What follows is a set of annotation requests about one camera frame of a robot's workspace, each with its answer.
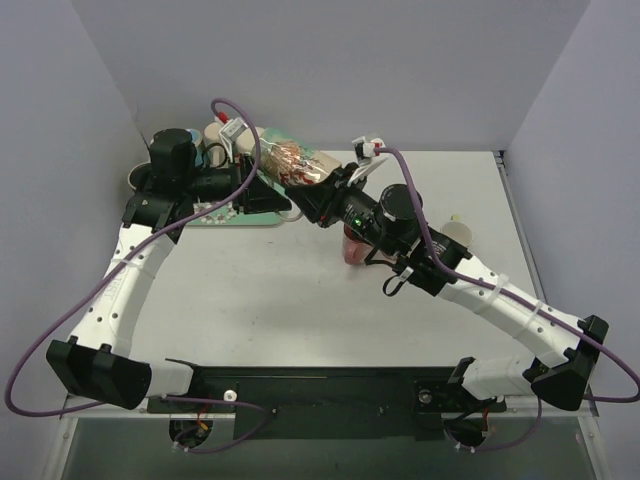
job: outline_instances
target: red cup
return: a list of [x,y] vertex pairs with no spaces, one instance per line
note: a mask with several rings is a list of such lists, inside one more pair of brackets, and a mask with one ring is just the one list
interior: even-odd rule
[[371,253],[373,247],[358,239],[356,234],[346,225],[342,235],[342,256],[349,265],[361,265],[364,259]]

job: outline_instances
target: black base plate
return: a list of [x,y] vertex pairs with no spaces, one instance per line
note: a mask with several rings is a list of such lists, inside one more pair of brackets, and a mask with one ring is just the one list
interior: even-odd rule
[[[406,368],[245,368],[193,367],[185,396],[222,399],[227,390],[238,400],[275,411],[273,420],[253,438],[375,439],[413,436],[442,439],[441,413],[474,410],[478,401],[448,380],[453,367]],[[429,390],[428,404],[418,393]],[[197,412],[201,404],[151,399],[149,413]],[[504,402],[492,411],[504,411]],[[212,406],[230,413],[234,407]],[[260,413],[239,408],[234,437],[260,421]]]

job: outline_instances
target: white cup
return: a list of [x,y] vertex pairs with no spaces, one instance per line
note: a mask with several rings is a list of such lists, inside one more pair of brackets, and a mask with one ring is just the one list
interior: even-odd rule
[[452,240],[455,240],[463,247],[469,247],[473,243],[473,232],[460,221],[458,215],[452,215],[451,221],[445,223],[440,229],[440,232]]

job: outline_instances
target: screw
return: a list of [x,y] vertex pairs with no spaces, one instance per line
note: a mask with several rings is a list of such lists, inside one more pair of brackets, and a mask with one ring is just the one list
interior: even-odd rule
[[238,399],[238,394],[233,390],[227,390],[222,397],[226,402],[235,402]]
[[433,397],[431,396],[431,392],[425,389],[418,392],[418,400],[420,400],[420,403],[428,404],[431,403]]

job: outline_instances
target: white wall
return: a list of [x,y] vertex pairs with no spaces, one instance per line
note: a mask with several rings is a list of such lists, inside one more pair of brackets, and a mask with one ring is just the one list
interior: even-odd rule
[[73,0],[145,134],[233,98],[323,148],[503,149],[588,0]]
[[[4,390],[26,347],[104,273],[124,175],[144,145],[68,0],[3,2],[0,65]],[[14,398],[44,410],[60,407],[64,393],[41,351]],[[57,422],[17,417],[2,403],[0,477],[39,478]]]
[[[640,370],[640,2],[592,1],[506,160],[549,300],[609,321]],[[593,387],[634,392],[607,360]],[[638,478],[640,405],[599,410],[616,478]]]

